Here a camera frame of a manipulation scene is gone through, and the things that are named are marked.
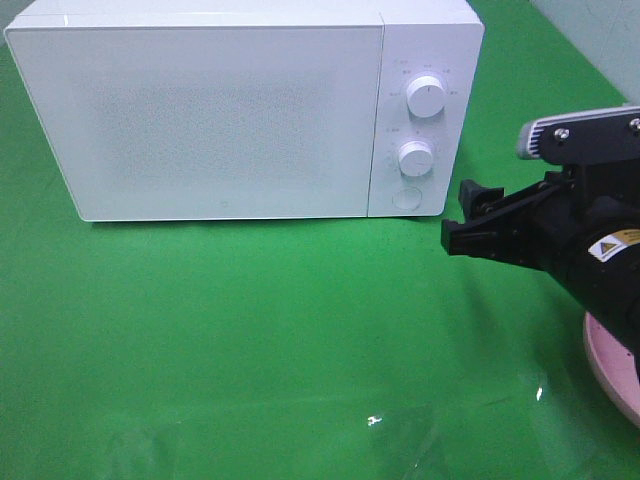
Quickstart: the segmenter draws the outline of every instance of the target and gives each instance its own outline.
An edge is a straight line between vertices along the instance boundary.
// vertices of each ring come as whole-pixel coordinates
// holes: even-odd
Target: microwave control panel
[[[442,212],[483,32],[385,25],[369,216]]]

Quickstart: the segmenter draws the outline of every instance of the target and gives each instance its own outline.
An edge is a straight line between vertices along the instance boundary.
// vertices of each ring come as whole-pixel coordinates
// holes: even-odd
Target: warning label
[[[625,248],[640,243],[640,230],[619,230],[602,237],[589,247],[589,253],[601,262],[606,262]]]

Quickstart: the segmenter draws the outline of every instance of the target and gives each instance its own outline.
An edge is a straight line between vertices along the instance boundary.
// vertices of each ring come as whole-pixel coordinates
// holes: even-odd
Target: white knob
[[[444,107],[445,91],[436,77],[416,78],[407,87],[407,104],[416,117],[432,117]]]
[[[409,142],[398,152],[400,171],[407,177],[420,177],[433,168],[433,153],[426,143]]]

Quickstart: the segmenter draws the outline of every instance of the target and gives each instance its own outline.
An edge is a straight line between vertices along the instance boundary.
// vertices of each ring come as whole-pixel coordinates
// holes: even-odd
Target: microwave
[[[36,0],[5,37],[86,221],[444,208],[463,0]]]

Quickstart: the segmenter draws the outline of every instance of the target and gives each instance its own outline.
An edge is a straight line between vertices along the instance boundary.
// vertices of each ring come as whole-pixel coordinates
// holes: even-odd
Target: green tabletop
[[[457,185],[541,178],[533,118],[622,97],[525,0],[486,36]],[[440,218],[87,224],[0,49],[0,478],[640,478],[582,309]]]

